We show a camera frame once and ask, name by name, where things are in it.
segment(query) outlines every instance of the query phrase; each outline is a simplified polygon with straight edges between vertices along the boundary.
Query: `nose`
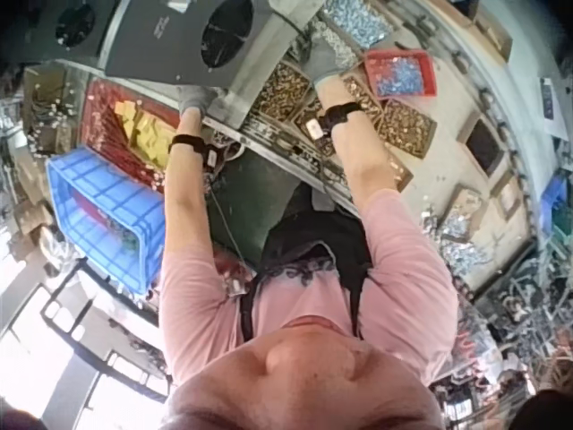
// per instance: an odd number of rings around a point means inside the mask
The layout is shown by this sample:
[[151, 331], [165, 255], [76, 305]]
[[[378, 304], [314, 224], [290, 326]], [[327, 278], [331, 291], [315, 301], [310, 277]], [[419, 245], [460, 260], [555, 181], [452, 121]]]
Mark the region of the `nose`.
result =
[[352, 380], [354, 351], [336, 333], [297, 329], [272, 348], [266, 358], [268, 374], [312, 376], [315, 380]]

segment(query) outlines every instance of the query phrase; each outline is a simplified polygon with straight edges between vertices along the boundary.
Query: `gray glove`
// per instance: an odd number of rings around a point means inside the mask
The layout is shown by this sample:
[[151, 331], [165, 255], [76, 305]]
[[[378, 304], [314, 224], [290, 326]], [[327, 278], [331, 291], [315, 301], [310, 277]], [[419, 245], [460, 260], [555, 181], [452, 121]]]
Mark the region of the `gray glove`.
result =
[[337, 66], [337, 54], [334, 48], [322, 38], [313, 38], [310, 58], [305, 64], [301, 64], [301, 67], [311, 78], [314, 86], [325, 78], [343, 72]]
[[179, 115], [182, 116], [188, 108], [198, 108], [201, 116], [205, 116], [207, 109], [217, 98], [217, 92], [209, 87], [199, 85], [182, 85], [177, 87], [179, 93]]

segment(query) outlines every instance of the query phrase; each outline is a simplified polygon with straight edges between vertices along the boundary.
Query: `blue plastic crate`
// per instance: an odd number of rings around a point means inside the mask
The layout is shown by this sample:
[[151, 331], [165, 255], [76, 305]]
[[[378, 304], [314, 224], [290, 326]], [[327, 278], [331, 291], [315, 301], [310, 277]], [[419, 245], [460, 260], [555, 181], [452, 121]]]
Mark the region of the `blue plastic crate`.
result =
[[[64, 234], [105, 273], [144, 295], [158, 276], [165, 246], [163, 196], [85, 148], [52, 158], [47, 178]], [[86, 211], [74, 190], [133, 232], [137, 249], [130, 249], [116, 231]]]

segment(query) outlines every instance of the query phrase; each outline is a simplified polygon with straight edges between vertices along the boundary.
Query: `red tray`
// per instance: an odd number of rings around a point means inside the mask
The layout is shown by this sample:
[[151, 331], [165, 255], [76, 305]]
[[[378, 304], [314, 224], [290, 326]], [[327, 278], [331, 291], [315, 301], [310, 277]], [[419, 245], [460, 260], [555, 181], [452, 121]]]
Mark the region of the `red tray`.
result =
[[385, 72], [385, 70], [382, 71], [381, 69], [381, 60], [396, 58], [397, 56], [402, 56], [404, 58], [415, 58], [420, 63], [420, 70], [422, 71], [423, 93], [404, 94], [403, 96], [435, 97], [438, 94], [436, 75], [433, 71], [432, 59], [430, 56], [428, 56], [426, 51], [422, 51], [421, 49], [412, 49], [408, 51], [403, 51], [400, 49], [373, 49], [366, 53], [366, 60], [364, 61], [364, 65], [366, 68], [366, 74], [368, 74], [370, 88], [376, 97], [380, 100], [400, 97], [399, 94], [379, 96], [378, 85], [376, 84], [376, 75]]

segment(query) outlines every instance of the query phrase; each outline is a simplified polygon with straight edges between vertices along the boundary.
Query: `pink shirt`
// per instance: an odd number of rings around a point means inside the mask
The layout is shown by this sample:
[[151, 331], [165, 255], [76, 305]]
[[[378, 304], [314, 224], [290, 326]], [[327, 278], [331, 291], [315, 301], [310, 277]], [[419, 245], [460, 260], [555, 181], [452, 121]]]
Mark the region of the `pink shirt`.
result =
[[[458, 298], [451, 276], [397, 192], [377, 192], [362, 220], [374, 265], [360, 303], [364, 340], [403, 360], [427, 385], [456, 336]], [[238, 299], [227, 298], [212, 255], [196, 247], [166, 254], [162, 279], [165, 355], [182, 384], [243, 343]], [[286, 274], [265, 284], [253, 309], [255, 336], [306, 315], [327, 318], [352, 336], [348, 292], [336, 271], [315, 272], [307, 287]]]

